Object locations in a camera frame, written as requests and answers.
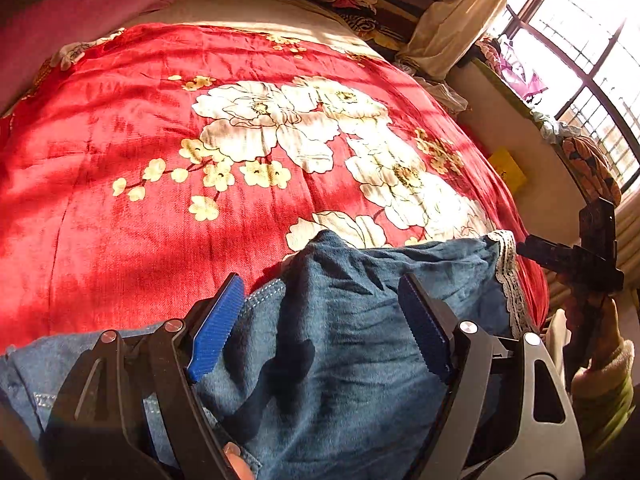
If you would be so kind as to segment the left hand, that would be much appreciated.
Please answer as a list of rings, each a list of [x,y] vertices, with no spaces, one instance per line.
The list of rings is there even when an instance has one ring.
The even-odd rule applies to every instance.
[[[224,446],[224,455],[240,480],[255,479],[253,471],[248,466],[248,463],[242,459],[241,450],[235,443],[228,442]]]

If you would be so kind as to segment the right hand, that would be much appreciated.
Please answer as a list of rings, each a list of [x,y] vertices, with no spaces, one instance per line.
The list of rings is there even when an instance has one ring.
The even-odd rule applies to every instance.
[[[566,274],[558,274],[556,279],[570,289],[570,298],[565,301],[564,311],[567,328],[575,333],[585,322],[585,314],[589,309],[595,310],[600,322],[592,332],[594,343],[591,346],[592,355],[588,372],[602,370],[608,364],[608,358],[624,342],[618,325],[618,312],[615,301],[611,296],[592,292],[587,297],[578,297],[576,286]]]

